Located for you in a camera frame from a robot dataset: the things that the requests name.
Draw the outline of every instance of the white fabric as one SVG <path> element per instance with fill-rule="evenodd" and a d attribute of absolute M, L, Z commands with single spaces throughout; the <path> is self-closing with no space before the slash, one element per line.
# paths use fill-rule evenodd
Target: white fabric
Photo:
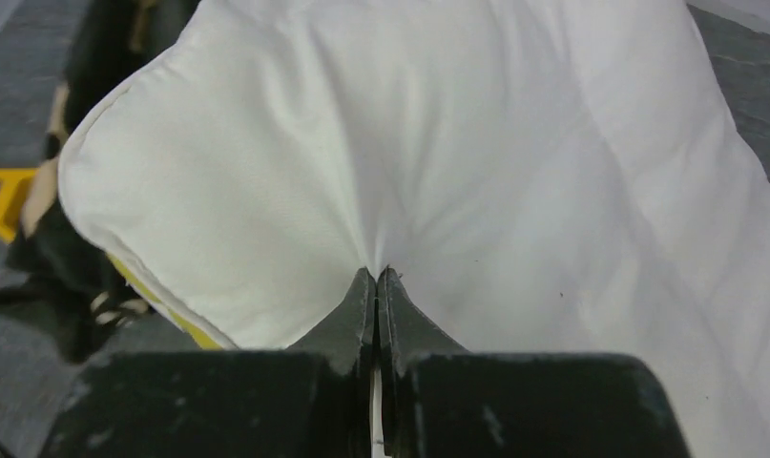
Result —
<path fill-rule="evenodd" d="M 634 354 L 697 457 L 770 457 L 770 187 L 681 0 L 204 0 L 59 174 L 226 346 L 391 264 L 468 348 Z"/>

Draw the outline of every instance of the gray floor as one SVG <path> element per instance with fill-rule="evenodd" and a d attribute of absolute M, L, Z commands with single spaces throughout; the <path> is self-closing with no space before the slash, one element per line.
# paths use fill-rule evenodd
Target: gray floor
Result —
<path fill-rule="evenodd" d="M 0 32 L 0 167 L 39 158 L 52 89 L 87 0 L 24 0 Z M 742 136 L 770 175 L 770 36 L 694 11 Z M 0 242 L 0 263 L 5 247 Z M 0 284 L 16 278 L 0 270 Z M 175 350 L 193 343 L 160 317 L 124 329 L 107 352 Z M 48 339 L 0 319 L 0 439 L 20 458 L 37 454 L 78 368 Z"/>

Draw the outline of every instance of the yellow object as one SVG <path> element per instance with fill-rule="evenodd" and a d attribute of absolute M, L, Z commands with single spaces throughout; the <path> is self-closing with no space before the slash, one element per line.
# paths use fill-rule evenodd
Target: yellow object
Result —
<path fill-rule="evenodd" d="M 0 169 L 0 239 L 5 243 L 11 243 L 16 234 L 16 224 L 19 221 L 25 200 L 28 198 L 28 191 L 35 175 L 36 169 Z M 143 298 L 154 303 L 161 303 L 157 296 L 132 275 L 122 262 L 112 255 L 107 254 L 107 256 L 114 268 Z M 194 339 L 197 345 L 208 350 L 221 349 L 201 329 L 188 323 L 173 311 L 169 310 L 169 313 L 174 321 Z"/>
<path fill-rule="evenodd" d="M 0 169 L 0 239 L 13 240 L 36 169 Z"/>
<path fill-rule="evenodd" d="M 129 269 L 126 268 L 125 265 L 123 265 L 123 262 L 116 259 L 114 256 L 107 253 L 107 257 L 109 257 L 109 260 L 112 262 L 112 265 L 115 269 L 117 269 L 118 272 L 120 272 L 120 275 L 123 276 L 126 281 L 129 282 L 129 284 L 137 290 L 138 293 L 140 293 L 140 296 L 145 298 L 146 300 L 153 302 L 153 303 L 162 303 L 160 299 L 155 296 L 154 293 L 149 291 L 149 288 L 146 287 L 140 280 L 138 280 L 132 272 L 129 272 Z M 169 310 L 169 314 L 171 314 L 171 317 L 174 318 L 174 321 L 177 322 L 177 324 L 182 328 L 185 329 L 185 332 L 187 332 L 191 338 L 194 339 L 194 342 L 197 343 L 201 348 L 204 348 L 206 350 L 219 350 L 221 349 L 221 346 L 219 346 L 218 343 L 213 342 L 213 339 L 208 337 L 207 334 L 204 333 L 201 329 L 194 326 L 191 323 L 188 323 L 187 320 L 180 317 L 178 314 L 174 313 L 173 311 Z"/>

